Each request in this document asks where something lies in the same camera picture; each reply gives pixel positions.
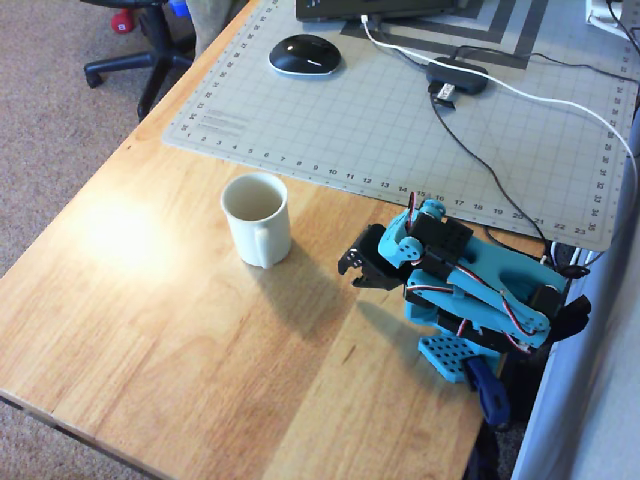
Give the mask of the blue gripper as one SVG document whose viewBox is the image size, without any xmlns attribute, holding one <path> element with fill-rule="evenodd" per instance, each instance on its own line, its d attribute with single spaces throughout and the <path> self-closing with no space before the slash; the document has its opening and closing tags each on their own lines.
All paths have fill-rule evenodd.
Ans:
<svg viewBox="0 0 640 480">
<path fill-rule="evenodd" d="M 338 273 L 360 268 L 362 275 L 352 282 L 354 287 L 395 289 L 406 282 L 406 269 L 401 266 L 407 262 L 417 265 L 435 245 L 435 234 L 444 227 L 444 215 L 440 201 L 427 199 L 418 204 L 410 199 L 408 207 L 386 229 L 371 224 L 363 230 L 338 260 Z"/>
</svg>

